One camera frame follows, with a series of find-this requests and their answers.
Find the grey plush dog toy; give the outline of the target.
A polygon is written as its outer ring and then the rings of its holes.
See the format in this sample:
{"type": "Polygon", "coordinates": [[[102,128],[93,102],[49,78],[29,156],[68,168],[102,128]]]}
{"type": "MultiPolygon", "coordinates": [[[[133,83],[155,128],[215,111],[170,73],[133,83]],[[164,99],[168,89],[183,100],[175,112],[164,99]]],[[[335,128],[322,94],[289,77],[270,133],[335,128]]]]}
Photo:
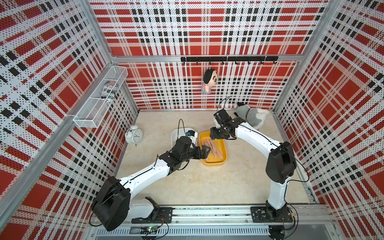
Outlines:
{"type": "Polygon", "coordinates": [[[258,130],[264,125],[269,113],[268,110],[251,108],[244,103],[237,103],[235,116],[244,119],[254,129],[258,130]]]}

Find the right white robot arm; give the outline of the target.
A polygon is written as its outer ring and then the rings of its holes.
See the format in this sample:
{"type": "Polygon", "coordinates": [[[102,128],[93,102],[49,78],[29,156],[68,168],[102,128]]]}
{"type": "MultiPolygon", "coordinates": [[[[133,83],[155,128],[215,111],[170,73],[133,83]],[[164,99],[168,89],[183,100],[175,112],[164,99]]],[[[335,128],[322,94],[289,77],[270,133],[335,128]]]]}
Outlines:
{"type": "Polygon", "coordinates": [[[271,180],[270,193],[264,207],[252,207],[255,223],[298,222],[288,208],[286,194],[288,185],[297,168],[297,159],[289,142],[280,143],[257,131],[246,120],[232,118],[224,109],[214,114],[216,126],[210,130],[212,140],[242,139],[256,148],[266,158],[266,174],[271,180]]]}

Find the white storage box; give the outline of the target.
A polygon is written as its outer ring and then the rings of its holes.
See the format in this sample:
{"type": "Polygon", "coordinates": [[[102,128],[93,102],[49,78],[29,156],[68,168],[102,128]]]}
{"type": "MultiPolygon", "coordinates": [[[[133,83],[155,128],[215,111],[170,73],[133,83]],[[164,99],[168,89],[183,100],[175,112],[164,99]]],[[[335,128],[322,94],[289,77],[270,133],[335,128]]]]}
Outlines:
{"type": "MultiPolygon", "coordinates": [[[[192,128],[179,128],[179,129],[176,129],[174,130],[172,133],[171,133],[171,147],[174,147],[175,144],[176,144],[176,140],[182,136],[186,136],[185,135],[185,132],[188,130],[188,129],[192,129],[192,128]]],[[[197,145],[197,138],[196,138],[196,141],[195,142],[192,142],[195,146],[197,145]]]]}

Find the black hook rail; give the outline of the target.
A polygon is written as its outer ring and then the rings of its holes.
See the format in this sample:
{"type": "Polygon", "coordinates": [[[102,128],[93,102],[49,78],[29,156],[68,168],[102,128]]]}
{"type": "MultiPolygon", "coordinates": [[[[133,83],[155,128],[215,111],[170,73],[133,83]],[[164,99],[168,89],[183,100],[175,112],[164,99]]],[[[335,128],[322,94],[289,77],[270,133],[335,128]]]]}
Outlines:
{"type": "Polygon", "coordinates": [[[278,56],[219,56],[219,57],[181,57],[182,63],[202,63],[202,62],[277,62],[279,59],[278,56]]]}

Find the striped can in basket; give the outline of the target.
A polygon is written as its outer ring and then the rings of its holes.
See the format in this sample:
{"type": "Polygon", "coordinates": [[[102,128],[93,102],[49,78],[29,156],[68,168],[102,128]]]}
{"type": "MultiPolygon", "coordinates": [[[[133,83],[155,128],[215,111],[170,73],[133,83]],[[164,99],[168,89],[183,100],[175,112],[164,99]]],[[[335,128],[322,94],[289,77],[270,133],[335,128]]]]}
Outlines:
{"type": "Polygon", "coordinates": [[[107,81],[103,87],[101,99],[111,102],[116,98],[118,86],[116,81],[107,81]]]}

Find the white alarm clock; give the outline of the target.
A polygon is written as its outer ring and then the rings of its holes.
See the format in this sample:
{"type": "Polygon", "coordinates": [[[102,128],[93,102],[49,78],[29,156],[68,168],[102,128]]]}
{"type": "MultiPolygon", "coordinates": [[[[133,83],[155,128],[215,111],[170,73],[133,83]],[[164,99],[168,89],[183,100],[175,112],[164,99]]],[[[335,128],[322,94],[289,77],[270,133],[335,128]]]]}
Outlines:
{"type": "Polygon", "coordinates": [[[125,140],[128,144],[137,145],[143,139],[143,131],[137,126],[132,125],[125,133],[125,140]]]}

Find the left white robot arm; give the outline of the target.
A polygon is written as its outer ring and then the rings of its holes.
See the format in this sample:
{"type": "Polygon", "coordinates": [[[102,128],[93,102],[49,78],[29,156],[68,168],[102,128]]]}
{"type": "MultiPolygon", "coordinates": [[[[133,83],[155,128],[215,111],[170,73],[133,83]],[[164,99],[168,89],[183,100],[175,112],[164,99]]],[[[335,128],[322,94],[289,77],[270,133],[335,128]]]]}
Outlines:
{"type": "Polygon", "coordinates": [[[189,137],[180,137],[171,150],[157,156],[153,164],[141,171],[121,179],[109,177],[91,204],[93,214],[107,231],[119,227],[127,217],[156,221],[159,207],[151,198],[132,199],[146,187],[180,170],[182,163],[206,159],[210,152],[210,147],[199,147],[189,137]]]}

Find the cartoon boy doll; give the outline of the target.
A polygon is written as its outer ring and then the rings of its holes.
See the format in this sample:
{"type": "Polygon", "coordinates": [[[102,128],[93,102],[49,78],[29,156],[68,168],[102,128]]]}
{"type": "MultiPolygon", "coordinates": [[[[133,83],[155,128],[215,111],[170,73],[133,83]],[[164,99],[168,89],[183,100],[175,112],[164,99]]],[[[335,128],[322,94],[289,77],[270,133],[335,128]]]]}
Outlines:
{"type": "Polygon", "coordinates": [[[202,93],[209,94],[211,92],[211,88],[216,85],[217,81],[218,81],[218,72],[214,69],[206,70],[203,76],[202,93]]]}

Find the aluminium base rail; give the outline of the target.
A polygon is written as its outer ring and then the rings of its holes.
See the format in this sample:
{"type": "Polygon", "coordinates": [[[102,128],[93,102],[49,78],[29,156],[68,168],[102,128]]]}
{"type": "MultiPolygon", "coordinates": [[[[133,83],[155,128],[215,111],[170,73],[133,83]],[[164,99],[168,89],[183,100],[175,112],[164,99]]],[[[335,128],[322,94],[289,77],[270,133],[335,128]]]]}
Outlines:
{"type": "Polygon", "coordinates": [[[289,204],[277,218],[257,205],[169,205],[161,206],[156,222],[125,220],[115,230],[99,224],[88,240],[340,240],[336,221],[328,207],[289,204]]]}

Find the yellow storage box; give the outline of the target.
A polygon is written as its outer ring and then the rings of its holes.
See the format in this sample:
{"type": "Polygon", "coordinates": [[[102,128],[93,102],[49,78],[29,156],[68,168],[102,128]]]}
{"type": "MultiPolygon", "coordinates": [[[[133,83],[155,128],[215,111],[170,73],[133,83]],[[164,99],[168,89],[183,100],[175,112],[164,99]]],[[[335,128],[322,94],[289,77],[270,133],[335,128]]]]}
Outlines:
{"type": "Polygon", "coordinates": [[[199,144],[200,147],[207,146],[211,148],[208,157],[202,160],[205,166],[216,167],[226,162],[228,156],[224,140],[211,140],[210,131],[204,131],[199,135],[199,144]]]}

